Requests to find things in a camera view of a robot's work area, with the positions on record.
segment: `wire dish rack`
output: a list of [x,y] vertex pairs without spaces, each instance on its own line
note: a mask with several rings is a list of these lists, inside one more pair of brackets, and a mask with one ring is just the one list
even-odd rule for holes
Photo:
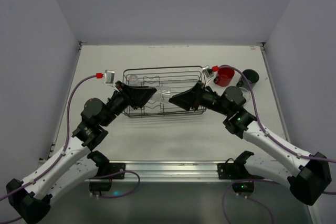
[[[170,96],[189,90],[196,82],[205,82],[201,66],[181,66],[162,68],[127,69],[123,73],[122,81],[129,84],[129,76],[136,75],[140,86],[170,87]],[[149,101],[143,108],[134,110],[128,107],[124,114],[130,118],[148,116],[196,115],[203,114],[206,108],[200,106],[197,111],[185,111],[172,103]]]

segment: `white table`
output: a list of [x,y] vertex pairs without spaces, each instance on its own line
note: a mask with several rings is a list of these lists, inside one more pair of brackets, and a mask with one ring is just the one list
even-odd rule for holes
[[[284,137],[280,116],[259,47],[253,46],[83,46],[72,88],[81,79],[104,72],[116,72],[115,81],[129,68],[167,66],[231,65],[240,70],[254,69],[260,75],[254,87],[258,112],[263,123]],[[239,79],[236,73],[231,82]],[[222,94],[225,88],[211,84]],[[113,90],[100,80],[89,80],[75,94],[71,105],[72,132],[80,123],[84,103],[93,97],[106,102]],[[245,106],[253,112],[252,100]],[[122,161],[222,161],[241,152],[252,151],[271,157],[256,146],[231,135],[222,122],[225,117],[207,110],[204,114],[158,118],[128,118],[120,115],[108,127],[108,136],[96,148],[111,160]],[[65,142],[65,117],[58,134],[56,150]]]

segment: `gray floor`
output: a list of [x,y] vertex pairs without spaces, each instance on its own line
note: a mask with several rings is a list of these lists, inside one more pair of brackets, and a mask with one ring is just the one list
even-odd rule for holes
[[[133,183],[115,183],[111,192],[123,193]],[[226,183],[142,183],[133,195],[119,199],[89,197],[82,183],[60,201],[40,224],[101,223],[228,223],[221,210]],[[253,197],[266,204],[276,223],[310,224],[307,206],[280,185],[257,184]],[[230,193],[227,212],[233,224],[271,223],[269,214],[254,202]]]

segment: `red mug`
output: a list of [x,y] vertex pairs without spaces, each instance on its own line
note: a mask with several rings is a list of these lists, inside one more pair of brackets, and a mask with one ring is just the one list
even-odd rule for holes
[[217,76],[214,79],[214,83],[221,87],[226,87],[230,84],[233,76],[235,75],[235,71],[231,68],[224,68],[226,65],[221,65],[217,72]]

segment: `black cup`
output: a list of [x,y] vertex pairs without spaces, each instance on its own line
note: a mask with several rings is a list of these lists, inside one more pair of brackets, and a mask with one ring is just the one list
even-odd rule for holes
[[[243,71],[243,74],[246,76],[247,80],[249,81],[251,87],[253,88],[254,85],[259,81],[259,74],[252,70],[252,69],[246,69]],[[236,84],[239,88],[244,88],[249,90],[248,84],[246,83],[245,79],[243,77],[240,77],[239,81]]]

